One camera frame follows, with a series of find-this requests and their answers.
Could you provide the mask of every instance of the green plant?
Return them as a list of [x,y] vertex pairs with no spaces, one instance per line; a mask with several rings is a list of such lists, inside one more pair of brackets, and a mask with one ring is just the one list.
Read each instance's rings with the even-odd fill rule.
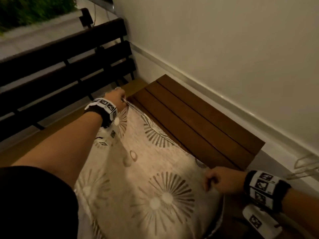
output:
[[76,0],[0,0],[0,33],[76,10]]

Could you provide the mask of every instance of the cushion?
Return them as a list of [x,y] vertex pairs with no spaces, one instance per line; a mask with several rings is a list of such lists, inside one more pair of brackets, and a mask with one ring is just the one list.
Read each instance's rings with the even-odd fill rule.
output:
[[221,201],[216,190],[204,191],[204,172],[130,105],[99,130],[76,193],[95,237],[201,238]]

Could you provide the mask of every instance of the sleeve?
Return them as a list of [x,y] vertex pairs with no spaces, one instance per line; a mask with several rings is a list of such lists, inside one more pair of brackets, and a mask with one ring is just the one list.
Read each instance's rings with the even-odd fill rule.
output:
[[42,169],[0,168],[4,238],[76,238],[78,201],[72,188]]

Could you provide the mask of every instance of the hand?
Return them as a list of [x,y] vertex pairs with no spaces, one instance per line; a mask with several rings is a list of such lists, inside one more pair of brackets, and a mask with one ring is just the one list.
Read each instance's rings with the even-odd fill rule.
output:
[[247,172],[215,167],[205,173],[204,189],[209,191],[210,186],[222,194],[237,194],[244,191],[244,182]]
[[116,106],[118,112],[121,112],[126,107],[126,103],[121,100],[122,98],[126,99],[125,90],[123,89],[119,88],[106,93],[104,98],[111,101]]

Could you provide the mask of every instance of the wrist band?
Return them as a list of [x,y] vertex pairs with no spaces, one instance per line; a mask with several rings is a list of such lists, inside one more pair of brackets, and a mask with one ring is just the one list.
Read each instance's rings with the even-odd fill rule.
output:
[[274,212],[282,211],[282,200],[290,184],[263,171],[250,171],[245,178],[244,191],[254,202]]
[[84,108],[86,112],[96,112],[101,115],[103,122],[102,127],[107,128],[117,116],[116,106],[109,100],[104,98],[98,98],[93,100],[90,104]]

